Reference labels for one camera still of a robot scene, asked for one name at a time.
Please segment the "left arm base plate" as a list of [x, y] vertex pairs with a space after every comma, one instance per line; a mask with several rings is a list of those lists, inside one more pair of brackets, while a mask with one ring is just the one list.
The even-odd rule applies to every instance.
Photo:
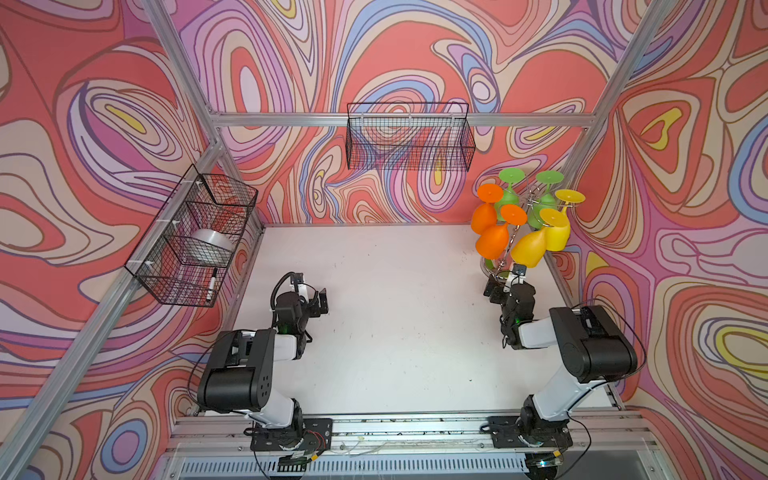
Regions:
[[256, 424], [244, 431], [253, 452], [323, 452], [332, 445], [332, 433], [333, 420], [327, 417], [294, 420], [280, 429]]

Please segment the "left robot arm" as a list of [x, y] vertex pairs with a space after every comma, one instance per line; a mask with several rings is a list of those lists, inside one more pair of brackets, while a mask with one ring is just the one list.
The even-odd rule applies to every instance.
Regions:
[[268, 327], [220, 333], [210, 349], [201, 375], [196, 403], [203, 411], [239, 414], [268, 432], [304, 431], [297, 400], [280, 393], [273, 380], [274, 365], [298, 361], [313, 342], [311, 319], [329, 313], [327, 292], [289, 271], [269, 297]]

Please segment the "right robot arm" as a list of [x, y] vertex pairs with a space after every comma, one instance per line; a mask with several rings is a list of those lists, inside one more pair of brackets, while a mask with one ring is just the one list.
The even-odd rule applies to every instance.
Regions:
[[490, 277], [484, 295], [501, 307], [502, 345], [514, 350], [558, 349], [562, 366], [543, 389], [528, 396], [513, 430], [532, 446], [566, 437], [570, 414], [594, 389], [638, 369], [635, 348], [602, 306], [553, 307], [534, 317], [535, 288]]

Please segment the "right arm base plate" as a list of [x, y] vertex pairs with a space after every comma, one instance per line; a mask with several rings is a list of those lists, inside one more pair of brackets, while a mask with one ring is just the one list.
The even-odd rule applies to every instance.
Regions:
[[480, 427], [480, 432], [491, 437], [493, 447], [568, 449], [573, 439], [566, 421], [550, 422], [523, 419], [520, 416], [491, 416]]

